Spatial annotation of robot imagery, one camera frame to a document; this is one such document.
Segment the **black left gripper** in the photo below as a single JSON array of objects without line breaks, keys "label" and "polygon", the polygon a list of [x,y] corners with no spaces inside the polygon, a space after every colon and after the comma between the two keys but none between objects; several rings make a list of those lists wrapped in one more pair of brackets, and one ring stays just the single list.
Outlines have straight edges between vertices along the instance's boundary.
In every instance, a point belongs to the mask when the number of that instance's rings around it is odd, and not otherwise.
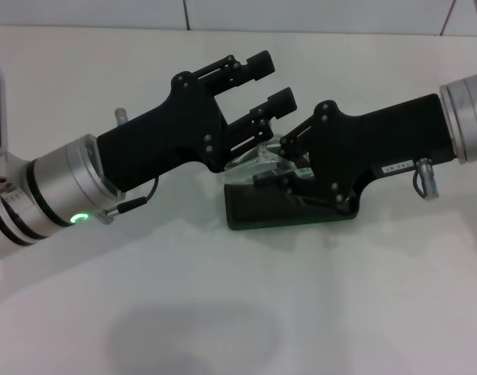
[{"label": "black left gripper", "polygon": [[97,137],[104,175],[130,191],[185,163],[220,172],[229,160],[225,128],[214,94],[194,74],[179,73],[164,103]]}]

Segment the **clear frame glasses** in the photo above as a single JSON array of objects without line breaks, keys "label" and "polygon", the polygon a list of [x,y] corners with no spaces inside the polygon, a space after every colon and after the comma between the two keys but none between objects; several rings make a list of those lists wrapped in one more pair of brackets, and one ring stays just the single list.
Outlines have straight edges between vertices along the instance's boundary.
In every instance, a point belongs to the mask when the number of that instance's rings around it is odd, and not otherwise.
[{"label": "clear frame glasses", "polygon": [[300,178],[313,179],[308,154],[291,161],[281,155],[281,136],[259,143],[255,148],[232,160],[220,175],[223,184],[253,184],[255,180],[278,177],[293,172]]}]

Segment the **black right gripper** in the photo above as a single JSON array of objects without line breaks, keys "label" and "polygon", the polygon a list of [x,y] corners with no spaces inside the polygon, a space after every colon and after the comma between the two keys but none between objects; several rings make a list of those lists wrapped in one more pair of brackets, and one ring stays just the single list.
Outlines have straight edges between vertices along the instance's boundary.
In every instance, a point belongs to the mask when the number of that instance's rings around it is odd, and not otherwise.
[{"label": "black right gripper", "polygon": [[407,172],[420,159],[454,159],[454,147],[439,96],[426,95],[362,116],[341,112],[334,101],[281,137],[280,155],[310,160],[314,174],[295,171],[255,177],[256,189],[274,188],[300,205],[359,209],[360,195],[374,180]]}]

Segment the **green glasses case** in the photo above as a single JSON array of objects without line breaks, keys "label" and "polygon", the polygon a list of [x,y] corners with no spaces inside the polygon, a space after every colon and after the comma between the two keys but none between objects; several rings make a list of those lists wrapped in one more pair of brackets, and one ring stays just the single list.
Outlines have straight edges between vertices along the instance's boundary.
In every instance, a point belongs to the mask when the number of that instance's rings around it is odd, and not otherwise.
[{"label": "green glasses case", "polygon": [[228,227],[232,230],[255,230],[310,223],[329,223],[355,218],[360,197],[328,198],[340,207],[300,205],[274,188],[256,189],[253,184],[224,184]]}]

